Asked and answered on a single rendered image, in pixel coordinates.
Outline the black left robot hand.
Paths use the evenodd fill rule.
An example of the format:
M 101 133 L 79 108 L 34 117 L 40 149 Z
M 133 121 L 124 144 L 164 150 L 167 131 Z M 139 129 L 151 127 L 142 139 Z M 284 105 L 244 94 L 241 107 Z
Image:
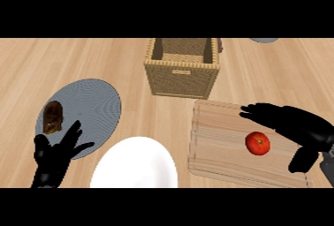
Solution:
M 86 148 L 95 145 L 93 142 L 77 145 L 83 134 L 82 123 L 76 121 L 67 131 L 61 142 L 51 144 L 48 137 L 39 134 L 34 138 L 36 151 L 34 160 L 39 165 L 33 179 L 33 188 L 58 188 L 65 177 L 71 159 Z

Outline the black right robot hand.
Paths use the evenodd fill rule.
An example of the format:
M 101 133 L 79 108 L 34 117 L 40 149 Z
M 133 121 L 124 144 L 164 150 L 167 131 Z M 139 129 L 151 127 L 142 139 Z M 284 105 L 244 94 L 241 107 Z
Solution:
M 318 153 L 328 153 L 334 147 L 334 125 L 314 113 L 271 103 L 241 106 L 240 116 L 275 130 L 300 148 L 289 164 L 291 173 L 308 173 Z

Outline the red tomato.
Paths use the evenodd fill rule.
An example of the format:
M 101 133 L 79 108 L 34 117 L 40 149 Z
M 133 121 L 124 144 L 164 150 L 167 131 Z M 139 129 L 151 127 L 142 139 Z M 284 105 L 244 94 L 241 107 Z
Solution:
M 246 137 L 246 147 L 255 155 L 265 155 L 271 151 L 271 141 L 262 132 L 252 132 Z

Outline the pale wooden cutting board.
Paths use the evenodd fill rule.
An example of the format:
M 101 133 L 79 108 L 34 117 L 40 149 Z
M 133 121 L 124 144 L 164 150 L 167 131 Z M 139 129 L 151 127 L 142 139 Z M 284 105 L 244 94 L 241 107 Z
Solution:
M 249 151 L 246 138 L 252 132 L 266 135 L 268 154 Z M 192 174 L 255 187 L 311 188 L 311 176 L 289 171 L 297 149 L 291 140 L 240 116 L 240 105 L 195 102 L 188 158 Z

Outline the wicker basket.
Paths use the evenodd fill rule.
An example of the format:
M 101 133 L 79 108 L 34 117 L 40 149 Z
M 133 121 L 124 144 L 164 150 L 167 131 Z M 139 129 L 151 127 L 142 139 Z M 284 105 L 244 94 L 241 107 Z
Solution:
M 218 38 L 151 38 L 144 66 L 154 95 L 207 99 L 221 69 Z

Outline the brown food item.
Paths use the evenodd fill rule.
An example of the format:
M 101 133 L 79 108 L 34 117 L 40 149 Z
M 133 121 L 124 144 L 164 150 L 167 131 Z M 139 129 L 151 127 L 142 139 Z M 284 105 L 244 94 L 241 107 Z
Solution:
M 61 131 L 62 119 L 62 105 L 54 101 L 48 104 L 43 113 L 43 132 L 46 134 Z

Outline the white plate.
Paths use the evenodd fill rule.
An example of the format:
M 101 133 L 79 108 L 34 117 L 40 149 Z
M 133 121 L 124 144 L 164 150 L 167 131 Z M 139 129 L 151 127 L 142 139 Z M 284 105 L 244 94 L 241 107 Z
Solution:
M 169 150 L 153 138 L 123 139 L 95 168 L 92 188 L 178 187 L 178 170 Z

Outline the grey round placemat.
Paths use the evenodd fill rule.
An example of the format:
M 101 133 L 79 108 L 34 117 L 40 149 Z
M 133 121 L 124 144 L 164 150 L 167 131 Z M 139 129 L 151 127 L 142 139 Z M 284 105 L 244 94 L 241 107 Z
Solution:
M 82 122 L 83 134 L 77 145 L 93 142 L 74 160 L 86 157 L 108 141 L 122 115 L 122 101 L 114 87 L 101 79 L 82 79 L 68 84 L 49 98 L 46 104 L 58 101 L 62 106 L 61 131 L 48 135 L 55 145 L 76 121 Z

